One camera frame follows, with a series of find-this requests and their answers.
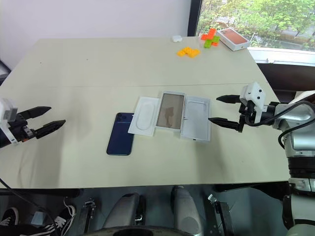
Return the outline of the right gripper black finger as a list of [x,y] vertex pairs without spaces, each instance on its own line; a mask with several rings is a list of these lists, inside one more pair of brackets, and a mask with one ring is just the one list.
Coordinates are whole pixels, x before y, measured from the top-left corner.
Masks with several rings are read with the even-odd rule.
[[223,128],[233,129],[242,133],[244,128],[244,119],[240,117],[239,122],[230,121],[226,118],[208,118],[210,122]]
[[220,97],[217,97],[216,100],[224,102],[224,103],[230,103],[230,104],[235,104],[235,103],[241,102],[239,95],[222,95]]

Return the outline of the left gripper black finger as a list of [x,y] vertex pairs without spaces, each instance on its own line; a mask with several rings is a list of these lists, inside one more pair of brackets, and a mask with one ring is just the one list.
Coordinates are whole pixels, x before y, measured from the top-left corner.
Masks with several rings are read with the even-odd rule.
[[28,120],[30,118],[36,118],[39,117],[46,112],[48,112],[50,109],[52,109],[49,106],[37,106],[25,111],[22,111],[18,114],[18,120]]
[[52,121],[41,128],[35,130],[33,132],[34,136],[37,139],[40,139],[42,137],[45,137],[55,131],[57,131],[59,128],[61,128],[65,124],[66,120],[57,120],[57,121]]

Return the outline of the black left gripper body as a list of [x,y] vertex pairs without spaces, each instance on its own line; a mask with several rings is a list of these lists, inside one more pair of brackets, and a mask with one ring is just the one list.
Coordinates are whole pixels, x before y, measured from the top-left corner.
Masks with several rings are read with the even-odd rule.
[[35,138],[35,131],[27,127],[27,120],[35,117],[31,114],[17,114],[15,120],[9,122],[9,130],[18,142]]

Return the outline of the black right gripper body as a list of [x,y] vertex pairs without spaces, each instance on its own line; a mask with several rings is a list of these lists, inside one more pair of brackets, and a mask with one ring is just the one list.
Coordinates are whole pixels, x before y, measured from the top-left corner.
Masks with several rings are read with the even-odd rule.
[[239,124],[254,123],[256,116],[255,104],[252,101],[248,101],[245,105],[240,99],[239,103],[241,104],[239,108]]

